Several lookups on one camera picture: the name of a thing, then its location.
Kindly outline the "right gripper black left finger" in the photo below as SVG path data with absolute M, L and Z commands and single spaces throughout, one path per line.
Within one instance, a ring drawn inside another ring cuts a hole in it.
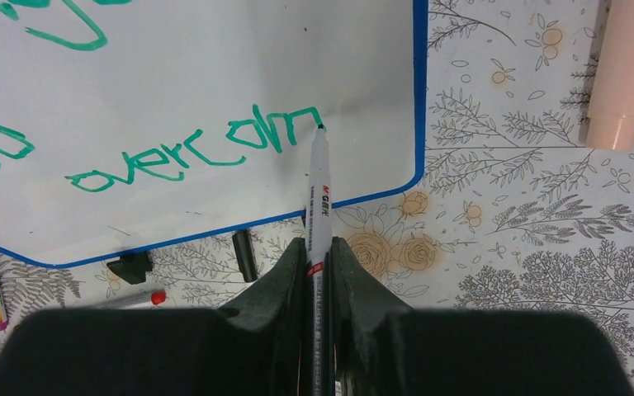
M 294 395 L 305 242 L 219 308 L 47 309 L 0 351 L 0 395 Z

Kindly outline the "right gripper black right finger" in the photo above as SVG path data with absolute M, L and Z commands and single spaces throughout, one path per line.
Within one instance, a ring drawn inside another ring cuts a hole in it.
M 331 247 L 336 377 L 348 395 L 632 395 L 609 340 L 576 313 L 415 309 Z

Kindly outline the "blue framed whiteboard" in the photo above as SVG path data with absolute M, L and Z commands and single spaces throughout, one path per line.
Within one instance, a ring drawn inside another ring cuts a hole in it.
M 423 175 L 425 1 L 0 1 L 0 252 L 69 268 Z

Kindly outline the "green whiteboard marker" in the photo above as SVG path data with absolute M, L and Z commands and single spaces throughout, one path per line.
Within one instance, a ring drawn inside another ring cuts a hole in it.
M 310 152 L 305 222 L 305 335 L 300 356 L 300 395 L 334 395 L 332 324 L 332 244 L 329 145 L 326 127 L 318 125 Z

